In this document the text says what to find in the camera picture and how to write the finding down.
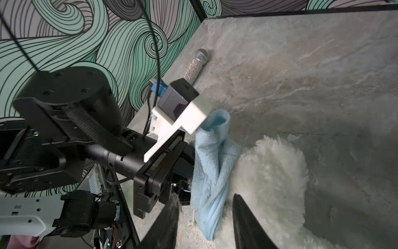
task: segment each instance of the screw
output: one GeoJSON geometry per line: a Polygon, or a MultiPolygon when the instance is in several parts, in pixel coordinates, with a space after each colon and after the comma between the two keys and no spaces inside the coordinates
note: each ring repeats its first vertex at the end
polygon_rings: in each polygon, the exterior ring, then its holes
{"type": "Polygon", "coordinates": [[[44,95],[44,96],[48,96],[48,95],[52,94],[53,92],[54,92],[53,90],[45,91],[45,92],[43,93],[43,95],[44,95]]]}

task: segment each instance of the wave pattern wallpaper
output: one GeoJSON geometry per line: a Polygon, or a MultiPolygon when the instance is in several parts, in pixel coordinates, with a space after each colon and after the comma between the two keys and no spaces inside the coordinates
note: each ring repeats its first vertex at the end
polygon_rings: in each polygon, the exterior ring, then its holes
{"type": "MultiPolygon", "coordinates": [[[[142,0],[158,40],[161,74],[200,22],[188,0],[142,0]]],[[[153,40],[135,0],[2,0],[0,10],[40,70],[102,70],[127,125],[156,75],[153,40]]],[[[34,72],[0,27],[0,118],[18,117],[12,100],[34,72]]]]}
{"type": "Polygon", "coordinates": [[[201,0],[208,16],[323,10],[398,4],[398,0],[201,0]]]}

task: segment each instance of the table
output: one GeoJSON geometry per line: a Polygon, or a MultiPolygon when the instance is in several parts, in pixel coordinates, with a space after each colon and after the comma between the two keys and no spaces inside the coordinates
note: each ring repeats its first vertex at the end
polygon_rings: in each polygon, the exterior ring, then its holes
{"type": "MultiPolygon", "coordinates": [[[[167,71],[182,77],[210,53],[194,87],[231,114],[230,137],[252,147],[288,139],[309,170],[305,226],[350,248],[393,248],[398,237],[398,12],[205,20],[167,71]]],[[[143,105],[130,128],[142,132],[143,105]]],[[[132,183],[123,191],[132,204],[132,183]]],[[[134,218],[140,237],[147,220],[134,218]]],[[[213,248],[184,209],[177,248],[213,248]]]]}

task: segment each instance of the light blue microfiber towel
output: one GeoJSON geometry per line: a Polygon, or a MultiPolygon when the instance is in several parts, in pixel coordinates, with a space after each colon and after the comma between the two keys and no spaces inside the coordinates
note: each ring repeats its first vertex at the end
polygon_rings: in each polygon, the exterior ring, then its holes
{"type": "Polygon", "coordinates": [[[207,240],[214,239],[220,225],[229,174],[240,153],[240,146],[228,138],[229,120],[226,110],[217,110],[196,131],[191,207],[207,240]]]}

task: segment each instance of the microphone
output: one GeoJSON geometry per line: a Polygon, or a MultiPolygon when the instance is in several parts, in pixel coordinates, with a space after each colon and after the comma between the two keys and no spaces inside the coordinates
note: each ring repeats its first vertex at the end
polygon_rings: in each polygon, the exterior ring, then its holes
{"type": "Polygon", "coordinates": [[[195,57],[193,58],[193,61],[187,68],[187,71],[184,74],[184,79],[189,83],[193,84],[193,82],[196,80],[196,77],[198,77],[198,74],[200,70],[202,70],[202,67],[207,63],[207,51],[204,49],[198,49],[195,52],[195,57]]]}

